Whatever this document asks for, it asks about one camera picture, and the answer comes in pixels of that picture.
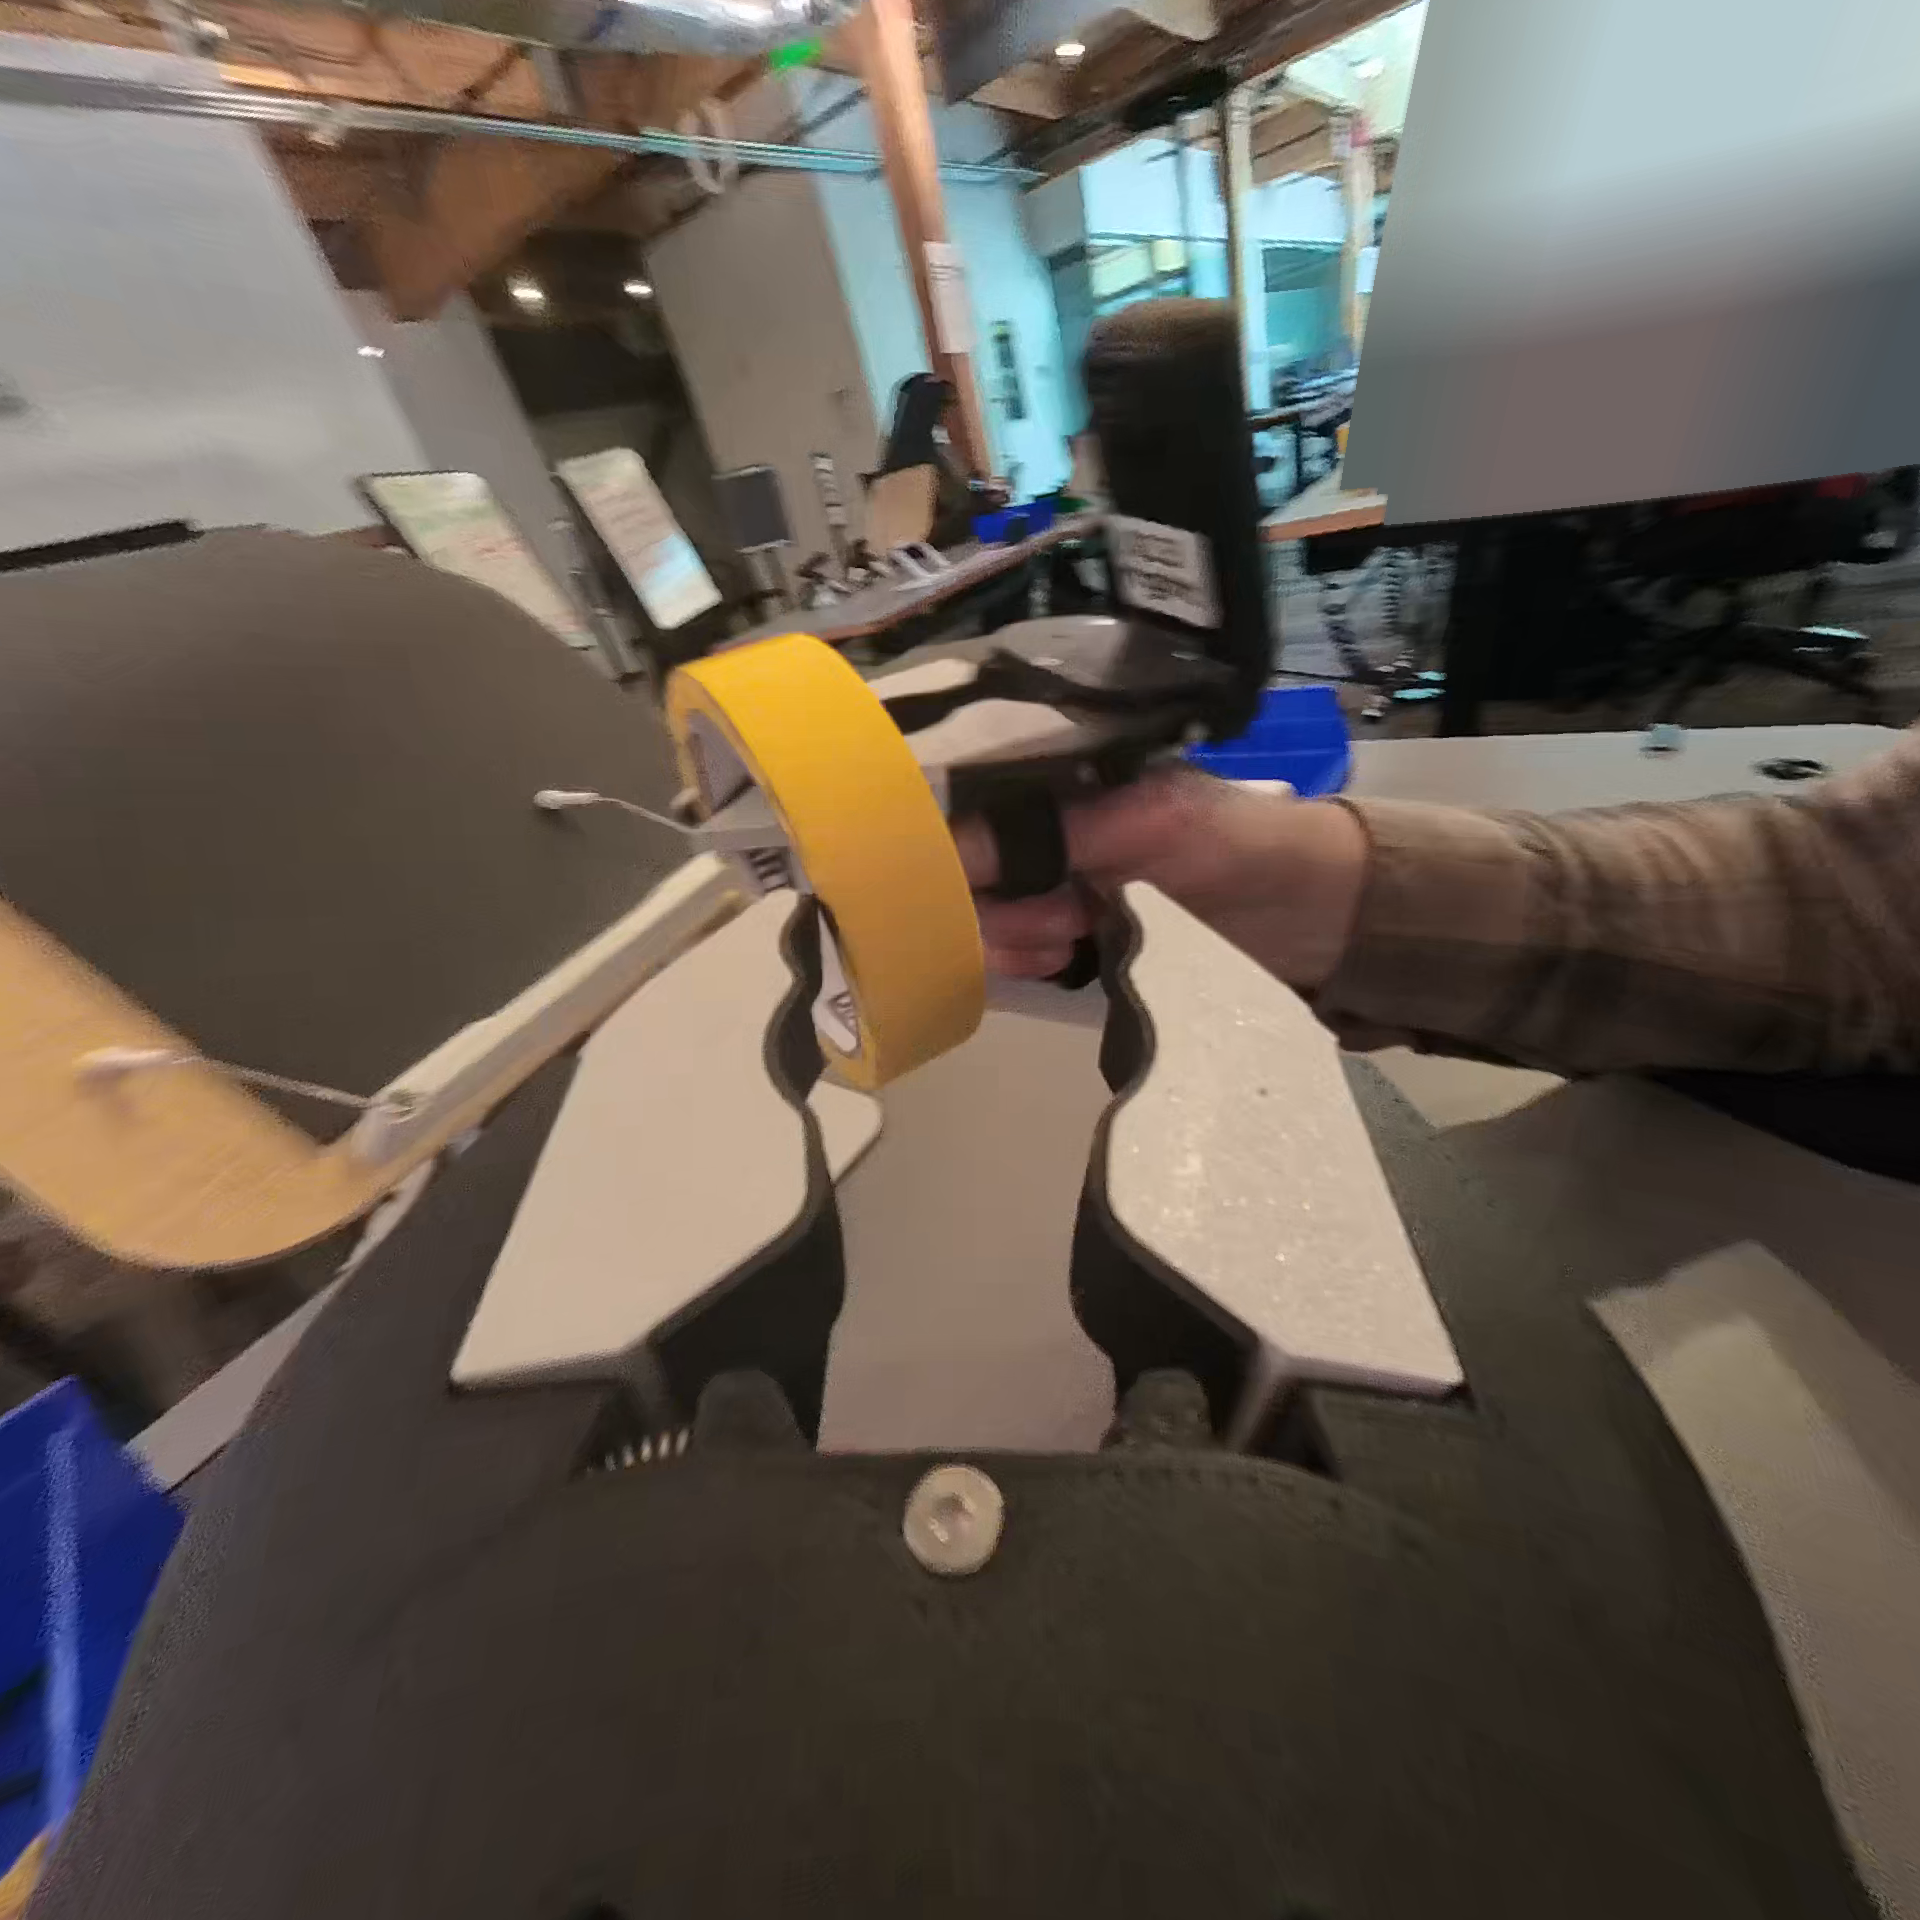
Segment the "wooden support column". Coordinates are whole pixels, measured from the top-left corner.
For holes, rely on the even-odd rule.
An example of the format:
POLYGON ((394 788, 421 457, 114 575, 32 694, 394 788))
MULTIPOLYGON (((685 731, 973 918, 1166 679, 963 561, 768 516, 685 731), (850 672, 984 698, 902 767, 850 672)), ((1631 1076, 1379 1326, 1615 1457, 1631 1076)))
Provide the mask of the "wooden support column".
POLYGON ((950 387, 949 439, 967 473, 984 481, 993 473, 992 439, 971 350, 962 347, 968 337, 958 320, 963 283, 949 239, 942 160, 911 4, 864 4, 855 22, 855 49, 919 304, 928 370, 950 387))

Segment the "grey and wooden curved board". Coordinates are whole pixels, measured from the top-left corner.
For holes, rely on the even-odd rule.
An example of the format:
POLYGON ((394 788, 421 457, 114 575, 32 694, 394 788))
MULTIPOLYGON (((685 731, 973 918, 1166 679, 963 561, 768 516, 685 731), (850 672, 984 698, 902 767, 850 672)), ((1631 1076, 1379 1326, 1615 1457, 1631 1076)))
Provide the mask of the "grey and wooden curved board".
MULTIPOLYGON (((329 1240, 603 1019, 382 1166, 346 1158, 346 1112, 206 1070, 85 1089, 77 1056, 185 1048, 366 1097, 693 860, 615 807, 533 806, 666 811, 649 706, 501 595, 363 546, 10 575, 1 694, 3 1195, 121 1264, 329 1240)), ((639 985, 737 906, 726 870, 639 985)))

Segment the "grey framed sign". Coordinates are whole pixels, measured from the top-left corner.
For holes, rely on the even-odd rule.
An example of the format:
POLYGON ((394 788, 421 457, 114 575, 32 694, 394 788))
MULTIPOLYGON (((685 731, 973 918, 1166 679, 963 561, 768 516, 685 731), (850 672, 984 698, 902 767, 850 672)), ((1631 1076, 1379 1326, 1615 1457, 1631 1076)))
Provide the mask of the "grey framed sign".
POLYGON ((717 472, 711 478, 735 554, 768 556, 792 544, 779 473, 768 465, 717 472))

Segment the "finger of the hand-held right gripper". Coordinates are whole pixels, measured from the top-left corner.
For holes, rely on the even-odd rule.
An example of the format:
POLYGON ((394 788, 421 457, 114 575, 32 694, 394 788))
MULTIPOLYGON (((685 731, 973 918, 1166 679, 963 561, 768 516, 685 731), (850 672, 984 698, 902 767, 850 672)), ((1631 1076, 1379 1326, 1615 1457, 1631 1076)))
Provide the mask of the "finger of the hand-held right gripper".
POLYGON ((896 728, 930 783, 1046 778, 1162 742, 1153 714, 1045 704, 898 704, 896 728))
POLYGON ((938 657, 866 682, 888 714, 958 714, 977 704, 1049 706, 1019 657, 938 657))

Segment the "yellow masking tape roll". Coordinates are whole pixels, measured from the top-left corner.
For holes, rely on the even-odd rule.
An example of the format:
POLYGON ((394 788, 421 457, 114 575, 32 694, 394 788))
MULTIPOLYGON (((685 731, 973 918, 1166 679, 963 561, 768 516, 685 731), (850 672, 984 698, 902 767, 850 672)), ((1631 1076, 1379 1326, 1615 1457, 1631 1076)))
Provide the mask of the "yellow masking tape roll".
POLYGON ((677 668, 663 716, 706 818, 760 800, 790 886, 823 913, 827 1073, 875 1094, 963 1044, 986 1000, 968 878, 873 687, 787 634, 677 668))

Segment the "long work table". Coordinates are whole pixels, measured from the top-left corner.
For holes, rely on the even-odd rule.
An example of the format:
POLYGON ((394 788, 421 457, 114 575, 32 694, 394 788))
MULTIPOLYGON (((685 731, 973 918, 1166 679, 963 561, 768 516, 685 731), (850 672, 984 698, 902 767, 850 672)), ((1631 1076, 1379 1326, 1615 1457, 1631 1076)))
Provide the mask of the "long work table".
POLYGON ((984 592, 998 582, 1030 571, 1053 548, 1085 543, 1101 532, 1103 519, 1103 513, 1077 513, 1056 519, 1040 535, 1015 544, 971 544, 950 556, 949 564, 931 575, 869 585, 821 611, 776 616, 757 628, 730 635, 726 648, 790 634, 811 635, 832 646, 870 641, 984 592))

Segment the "black monitor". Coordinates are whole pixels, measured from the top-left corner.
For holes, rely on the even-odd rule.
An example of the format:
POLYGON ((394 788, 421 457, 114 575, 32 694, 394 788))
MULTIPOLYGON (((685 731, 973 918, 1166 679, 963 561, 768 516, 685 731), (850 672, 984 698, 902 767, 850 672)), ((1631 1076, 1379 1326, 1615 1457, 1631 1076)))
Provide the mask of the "black monitor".
POLYGON ((155 519, 107 530, 98 535, 74 535, 51 543, 33 543, 19 546, 3 546, 1 576, 17 571, 51 570, 63 564, 81 564, 88 561, 111 561, 155 548, 192 544, 201 537, 201 528, 187 519, 155 519))

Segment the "whiteboard on stand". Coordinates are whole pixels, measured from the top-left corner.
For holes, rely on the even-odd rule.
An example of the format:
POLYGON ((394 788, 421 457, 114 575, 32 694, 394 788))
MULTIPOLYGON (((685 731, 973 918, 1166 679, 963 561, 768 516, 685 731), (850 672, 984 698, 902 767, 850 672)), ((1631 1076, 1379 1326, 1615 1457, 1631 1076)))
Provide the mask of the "whiteboard on stand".
POLYGON ((415 561, 501 595, 568 649, 595 651, 590 618, 538 561, 487 478, 474 472, 368 472, 351 488, 415 561))
POLYGON ((725 607, 635 449, 610 447, 559 460, 558 481, 656 634, 677 634, 725 607))

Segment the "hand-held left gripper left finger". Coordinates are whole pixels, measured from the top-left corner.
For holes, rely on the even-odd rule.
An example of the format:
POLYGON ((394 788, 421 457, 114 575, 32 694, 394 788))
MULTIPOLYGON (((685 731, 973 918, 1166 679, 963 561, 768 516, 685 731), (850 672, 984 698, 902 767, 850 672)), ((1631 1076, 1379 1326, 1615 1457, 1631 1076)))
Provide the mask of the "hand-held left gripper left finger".
POLYGON ((817 906, 769 895, 581 1049, 449 1364, 462 1390, 610 1385, 645 1430, 775 1380, 816 1443, 848 1272, 834 1185, 880 1137, 813 1026, 817 906))

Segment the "person's right hand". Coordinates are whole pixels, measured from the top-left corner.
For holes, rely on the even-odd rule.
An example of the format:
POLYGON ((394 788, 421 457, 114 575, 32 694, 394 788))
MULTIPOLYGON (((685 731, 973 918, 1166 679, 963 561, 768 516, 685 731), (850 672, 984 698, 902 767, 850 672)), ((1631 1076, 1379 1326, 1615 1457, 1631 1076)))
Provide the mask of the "person's right hand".
POLYGON ((1013 899, 982 818, 950 820, 990 969, 1053 978, 1131 883, 1211 926, 1295 993, 1337 972, 1353 936, 1369 847, 1341 806, 1224 784, 1184 767, 1062 814, 1064 881, 1013 899))

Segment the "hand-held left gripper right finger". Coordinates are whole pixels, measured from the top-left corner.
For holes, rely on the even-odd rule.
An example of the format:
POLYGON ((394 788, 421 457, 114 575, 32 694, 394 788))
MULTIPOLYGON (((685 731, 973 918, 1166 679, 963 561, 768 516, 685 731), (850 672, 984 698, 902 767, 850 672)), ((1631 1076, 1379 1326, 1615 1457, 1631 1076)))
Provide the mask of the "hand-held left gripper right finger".
POLYGON ((1106 1019, 1070 1305, 1115 1402, 1181 1377, 1253 1449, 1305 1387, 1440 1404, 1440 1304, 1307 1002, 1147 883, 1097 939, 1106 1019))

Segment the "person's right forearm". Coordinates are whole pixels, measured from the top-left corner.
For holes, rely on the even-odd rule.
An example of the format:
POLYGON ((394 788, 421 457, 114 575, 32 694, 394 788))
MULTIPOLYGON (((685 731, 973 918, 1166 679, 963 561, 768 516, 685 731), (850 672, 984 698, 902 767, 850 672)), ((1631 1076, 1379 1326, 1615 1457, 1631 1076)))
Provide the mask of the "person's right forearm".
POLYGON ((1779 798, 1360 800, 1351 1044, 1559 1075, 1917 1068, 1917 745, 1779 798))

